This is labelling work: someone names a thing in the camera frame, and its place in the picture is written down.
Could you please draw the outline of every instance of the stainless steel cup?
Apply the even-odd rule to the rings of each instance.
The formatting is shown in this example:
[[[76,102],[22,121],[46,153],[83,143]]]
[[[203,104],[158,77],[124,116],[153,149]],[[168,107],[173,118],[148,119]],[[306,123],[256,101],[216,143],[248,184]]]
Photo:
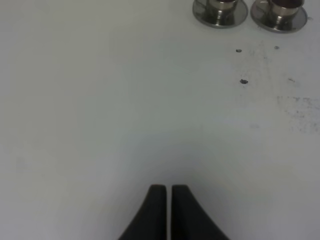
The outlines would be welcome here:
[[[201,23],[217,29],[238,26],[248,16],[243,0],[194,0],[193,15]]]
[[[269,12],[268,21],[273,25],[287,24],[292,20],[299,9],[303,6],[304,0],[268,0]]]

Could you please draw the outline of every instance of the black rubber tip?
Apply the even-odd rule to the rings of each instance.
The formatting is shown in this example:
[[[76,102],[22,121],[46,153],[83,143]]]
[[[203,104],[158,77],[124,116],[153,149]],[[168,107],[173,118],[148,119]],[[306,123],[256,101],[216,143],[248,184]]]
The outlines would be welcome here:
[[[228,240],[186,185],[172,187],[172,240]]]
[[[119,240],[167,239],[167,190],[152,185],[142,206]]]

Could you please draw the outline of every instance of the stain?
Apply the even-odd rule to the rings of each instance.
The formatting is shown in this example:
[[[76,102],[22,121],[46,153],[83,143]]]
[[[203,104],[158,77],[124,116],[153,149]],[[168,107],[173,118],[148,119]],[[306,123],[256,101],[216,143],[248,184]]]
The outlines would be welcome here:
[[[320,99],[278,96],[277,103],[291,118],[289,129],[303,134],[320,134]]]
[[[247,81],[247,80],[244,80],[244,79],[241,79],[241,80],[240,80],[240,83],[242,83],[242,84],[248,84],[248,81]]]
[[[295,88],[301,87],[300,82],[298,80],[295,80],[295,79],[291,78],[291,77],[286,79],[286,83],[288,85],[291,85],[292,87],[295,87]]]

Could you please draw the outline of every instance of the white table surface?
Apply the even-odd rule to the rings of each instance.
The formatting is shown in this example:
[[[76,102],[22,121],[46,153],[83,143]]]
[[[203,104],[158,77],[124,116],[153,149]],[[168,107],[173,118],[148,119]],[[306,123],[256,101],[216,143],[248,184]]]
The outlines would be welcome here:
[[[188,184],[231,240],[319,239],[304,6],[281,35],[211,29],[192,0],[2,1],[0,239],[116,240],[155,183]]]

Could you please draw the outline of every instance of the espresso cup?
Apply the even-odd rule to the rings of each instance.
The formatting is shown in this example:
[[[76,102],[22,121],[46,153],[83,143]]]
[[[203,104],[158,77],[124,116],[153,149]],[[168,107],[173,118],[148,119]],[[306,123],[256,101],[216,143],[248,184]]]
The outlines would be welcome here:
[[[292,20],[299,9],[303,6],[304,0],[268,0],[268,18],[275,25],[286,24]]]

